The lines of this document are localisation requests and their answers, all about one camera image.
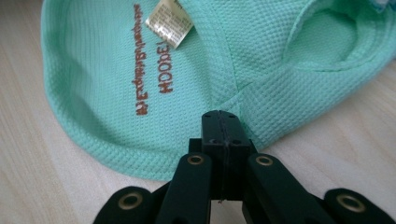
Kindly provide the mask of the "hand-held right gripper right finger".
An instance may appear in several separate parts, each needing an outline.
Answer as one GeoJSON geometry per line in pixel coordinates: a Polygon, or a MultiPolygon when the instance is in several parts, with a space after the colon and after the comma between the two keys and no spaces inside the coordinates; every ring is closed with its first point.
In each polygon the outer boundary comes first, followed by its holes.
{"type": "Polygon", "coordinates": [[[221,197],[224,200],[241,201],[251,143],[236,115],[224,112],[223,120],[225,156],[221,197]]]}

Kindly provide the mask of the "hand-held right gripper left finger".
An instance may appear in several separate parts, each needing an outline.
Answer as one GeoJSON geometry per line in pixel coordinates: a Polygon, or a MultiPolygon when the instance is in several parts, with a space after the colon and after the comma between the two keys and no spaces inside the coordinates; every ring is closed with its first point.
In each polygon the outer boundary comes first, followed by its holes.
{"type": "Polygon", "coordinates": [[[211,197],[213,200],[224,200],[224,141],[220,112],[217,110],[209,111],[202,116],[202,152],[212,160],[211,197]]]}

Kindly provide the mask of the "mint green waffle knit garment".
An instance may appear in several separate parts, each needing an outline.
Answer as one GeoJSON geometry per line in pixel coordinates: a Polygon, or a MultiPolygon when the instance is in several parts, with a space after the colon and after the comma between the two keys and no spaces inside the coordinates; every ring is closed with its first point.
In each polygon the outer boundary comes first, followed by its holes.
{"type": "Polygon", "coordinates": [[[179,0],[172,48],[145,25],[158,0],[45,0],[49,104],[103,165],[167,180],[201,117],[240,118],[258,148],[315,119],[396,58],[396,5],[370,0],[179,0]]]}

